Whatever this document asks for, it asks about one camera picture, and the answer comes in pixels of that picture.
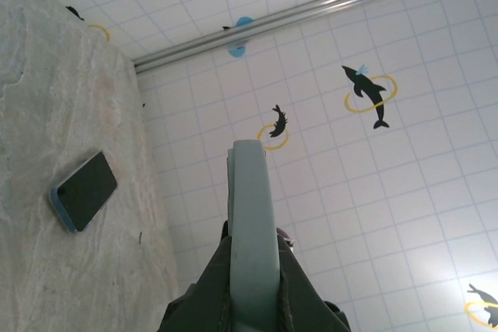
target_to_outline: stone surface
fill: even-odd
[[[72,235],[47,192],[100,149],[119,186]],[[177,297],[160,195],[131,61],[55,0],[0,0],[2,330],[157,330]]]

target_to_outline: shower curtain rail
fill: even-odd
[[[256,19],[246,26],[220,31],[147,55],[143,58],[138,58],[134,61],[135,70],[137,73],[145,72],[182,58],[188,58],[217,47],[236,43],[237,41],[248,40],[284,26],[347,9],[367,1],[369,0],[317,0],[309,2],[261,19]]]

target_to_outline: yellow ring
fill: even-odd
[[[375,77],[370,78],[370,80],[373,81],[374,79],[379,79],[379,78],[389,79],[392,82],[393,86],[395,87],[395,89],[393,89],[393,91],[392,91],[392,94],[387,99],[384,99],[381,102],[379,102],[371,107],[365,108],[365,109],[354,109],[349,105],[349,97],[351,96],[351,93],[348,93],[344,99],[345,108],[353,113],[367,112],[368,110],[375,109],[375,108],[379,107],[380,105],[384,105],[386,102],[388,102],[389,100],[391,100],[393,97],[395,97],[398,94],[398,84],[390,75],[376,75]]]
[[[104,32],[105,32],[105,34],[106,34],[106,39],[107,39],[107,41],[109,41],[109,39],[110,39],[110,34],[109,34],[109,32],[107,31],[107,29],[106,29],[105,27],[103,27],[103,26],[101,26],[101,25],[97,25],[96,23],[93,23],[92,25],[88,25],[88,27],[96,27],[97,29],[101,29],[102,31],[104,31]]]
[[[259,131],[257,140],[261,141],[261,136],[263,135],[263,133],[265,132],[265,130],[267,128],[272,128],[272,127],[273,127],[272,124],[267,124],[266,126],[264,126]],[[283,139],[283,142],[281,142],[279,145],[276,145],[275,147],[267,147],[266,145],[263,145],[263,148],[266,149],[267,151],[276,151],[277,149],[281,149],[281,147],[283,147],[287,143],[288,140],[289,140],[289,132],[286,129],[286,138]]]
[[[491,303],[491,302],[467,302],[464,306],[464,310],[465,312],[467,313],[468,316],[471,317],[472,320],[474,320],[476,323],[484,326],[484,327],[488,327],[488,328],[491,328],[492,330],[495,330],[496,328],[493,328],[491,327],[489,324],[487,323],[484,323],[483,321],[481,321],[477,316],[475,316],[472,311],[470,311],[468,308],[470,306],[491,306],[491,307],[496,307],[498,308],[498,305],[496,303]]]

